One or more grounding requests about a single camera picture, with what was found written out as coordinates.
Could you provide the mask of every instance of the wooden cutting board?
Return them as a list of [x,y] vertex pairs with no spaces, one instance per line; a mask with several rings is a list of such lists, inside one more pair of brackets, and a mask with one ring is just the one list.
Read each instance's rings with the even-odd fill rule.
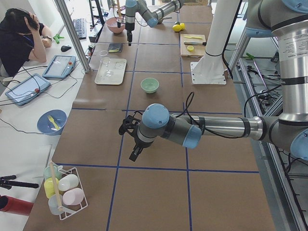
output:
[[[185,38],[184,36],[199,36],[200,38]],[[193,46],[193,51],[188,51],[187,46],[184,45],[184,42],[206,42],[205,35],[193,35],[193,34],[181,34],[180,35],[180,49],[181,49],[181,56],[183,57],[202,57],[205,53],[205,46]]]

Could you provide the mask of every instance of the person's arm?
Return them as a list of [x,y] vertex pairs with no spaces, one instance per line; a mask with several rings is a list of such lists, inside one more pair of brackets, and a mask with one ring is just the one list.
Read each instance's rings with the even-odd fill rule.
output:
[[[37,24],[39,24],[39,20],[36,17],[36,15],[30,13],[30,16],[33,17],[33,19],[37,22]],[[43,45],[42,39],[40,38],[39,35],[39,29],[34,29],[32,28],[29,23],[28,23],[28,19],[25,17],[25,23],[27,25],[27,27],[29,28],[29,30],[32,33],[33,36],[33,41],[34,41],[34,48],[32,49],[32,51],[29,54],[29,59],[30,60],[34,60],[34,61],[39,61],[42,63],[46,62],[46,53],[45,53],[45,47]]]
[[46,25],[44,25],[44,28],[42,30],[42,36],[43,37],[48,37],[48,38],[43,38],[42,42],[44,44],[44,47],[48,48],[51,47],[51,42],[52,42],[52,32],[50,28]]

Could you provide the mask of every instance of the computer mouse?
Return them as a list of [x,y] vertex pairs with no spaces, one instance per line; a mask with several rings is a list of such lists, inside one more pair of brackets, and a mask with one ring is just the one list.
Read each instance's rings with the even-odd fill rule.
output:
[[72,47],[71,46],[69,46],[69,45],[63,45],[62,47],[61,47],[61,51],[62,52],[66,52],[66,51],[68,51],[69,49],[71,49]]

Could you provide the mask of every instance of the blue tablet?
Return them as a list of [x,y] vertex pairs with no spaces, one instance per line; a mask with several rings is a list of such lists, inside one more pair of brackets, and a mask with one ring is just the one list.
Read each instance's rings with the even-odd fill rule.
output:
[[63,79],[72,72],[75,63],[75,56],[55,55],[42,76],[44,78]]
[[11,88],[5,95],[15,104],[21,106],[37,97],[40,92],[46,90],[50,82],[39,74],[33,74],[15,87]]

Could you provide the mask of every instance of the black shirt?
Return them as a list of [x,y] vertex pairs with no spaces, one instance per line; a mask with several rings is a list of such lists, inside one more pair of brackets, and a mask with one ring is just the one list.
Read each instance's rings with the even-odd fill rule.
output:
[[[32,35],[19,35],[7,29],[5,20],[0,23],[0,58],[6,72],[14,76],[34,48]],[[42,34],[44,24],[39,24],[39,34]]]

